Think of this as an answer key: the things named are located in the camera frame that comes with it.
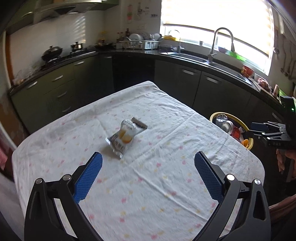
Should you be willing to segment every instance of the red bowl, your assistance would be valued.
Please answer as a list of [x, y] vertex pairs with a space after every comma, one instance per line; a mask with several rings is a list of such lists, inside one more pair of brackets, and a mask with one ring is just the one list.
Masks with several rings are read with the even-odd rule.
[[245, 65], [244, 65], [244, 68], [245, 68], [245, 70], [246, 70], [246, 72], [247, 72], [247, 74], [248, 74], [249, 76], [251, 76], [251, 75], [254, 73], [254, 70], [252, 70], [252, 69], [249, 68], [248, 66], [245, 66]]

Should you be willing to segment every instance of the white tablecloth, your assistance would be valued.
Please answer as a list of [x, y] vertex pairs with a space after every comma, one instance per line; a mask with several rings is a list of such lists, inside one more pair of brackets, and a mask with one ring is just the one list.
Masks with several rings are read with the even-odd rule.
[[[105, 137], [132, 117], [148, 129], [134, 138], [119, 160]], [[13, 153], [12, 163], [25, 214], [35, 179], [59, 180], [99, 151], [103, 167], [80, 206], [105, 241], [192, 240], [218, 204], [194, 166], [200, 150], [238, 180], [264, 180], [263, 166], [250, 151], [152, 82], [144, 82], [33, 133]], [[238, 207], [224, 233], [230, 230]], [[74, 235], [65, 214], [60, 211], [60, 215]]]

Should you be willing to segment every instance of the window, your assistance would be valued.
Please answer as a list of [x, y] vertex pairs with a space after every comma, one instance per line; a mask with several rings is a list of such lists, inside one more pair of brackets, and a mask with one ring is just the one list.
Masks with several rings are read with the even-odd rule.
[[[269, 72], [274, 24], [271, 6], [265, 0], [163, 0], [161, 20], [164, 34], [178, 30], [182, 41], [203, 41], [208, 47], [212, 46], [216, 29], [228, 28], [234, 36], [235, 51]], [[220, 46], [230, 50], [229, 33], [219, 33], [215, 49]]]

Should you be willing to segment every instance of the pot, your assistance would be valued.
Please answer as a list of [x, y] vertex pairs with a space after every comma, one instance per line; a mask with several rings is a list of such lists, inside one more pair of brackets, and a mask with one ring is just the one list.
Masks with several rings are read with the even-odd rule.
[[76, 44], [72, 44], [71, 45], [72, 51], [75, 52], [76, 50], [81, 50], [83, 49], [83, 44], [79, 44], [78, 42], [76, 42]]
[[52, 47], [50, 46], [48, 50], [46, 50], [43, 55], [41, 56], [41, 58], [45, 61], [48, 62], [51, 59], [57, 58], [60, 56], [60, 54], [62, 53], [63, 48], [60, 48], [58, 46], [56, 47]]

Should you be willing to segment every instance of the kitchen sink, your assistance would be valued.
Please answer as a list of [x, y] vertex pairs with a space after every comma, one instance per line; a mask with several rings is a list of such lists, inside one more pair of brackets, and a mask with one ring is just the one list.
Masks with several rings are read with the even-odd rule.
[[197, 62], [201, 62], [201, 63], [206, 63], [207, 60], [203, 59], [203, 58], [199, 58], [199, 57], [195, 57], [189, 54], [184, 54], [184, 53], [175, 53], [175, 52], [171, 52], [171, 53], [161, 53], [161, 54], [167, 54], [170, 56], [175, 56], [175, 57], [179, 57], [179, 58], [185, 58], [185, 59], [190, 59], [190, 60], [194, 60]]
[[194, 60], [194, 61], [197, 61], [197, 62], [200, 62], [200, 63], [204, 63], [206, 65], [209, 65], [209, 66], [212, 66], [214, 68], [217, 68], [219, 70], [222, 70], [223, 72], [226, 72], [230, 75], [233, 75], [235, 76], [236, 78], [239, 78], [241, 81], [245, 82], [246, 84], [249, 84], [249, 85], [252, 85], [251, 82], [243, 77], [240, 73], [230, 69], [230, 68], [227, 68], [221, 64], [217, 64], [217, 63], [214, 63], [214, 62], [209, 62], [208, 60], [205, 60], [203, 58], [199, 58], [199, 57], [196, 57], [196, 56], [192, 56], [192, 55], [189, 55], [189, 54], [184, 54], [184, 53], [176, 53], [176, 52], [164, 52], [164, 53], [161, 53], [161, 54], [165, 54], [165, 55], [169, 55], [169, 56], [174, 56], [174, 57], [178, 57], [178, 58], [183, 58], [183, 59], [189, 59], [189, 60]]
[[208, 63], [208, 64], [210, 66], [213, 66], [213, 67], [217, 68], [217, 69], [220, 69], [220, 70], [225, 71], [225, 72], [227, 72], [229, 74], [232, 74], [235, 77], [237, 77], [237, 78], [241, 79], [242, 81], [246, 82], [247, 84], [252, 85], [247, 78], [243, 77], [240, 73], [238, 73], [238, 72], [236, 72], [236, 71], [234, 71], [234, 70], [232, 70], [230, 68], [227, 68], [227, 67], [225, 67], [225, 66], [223, 66], [221, 64], [217, 64], [217, 63], [213, 63], [213, 62]]

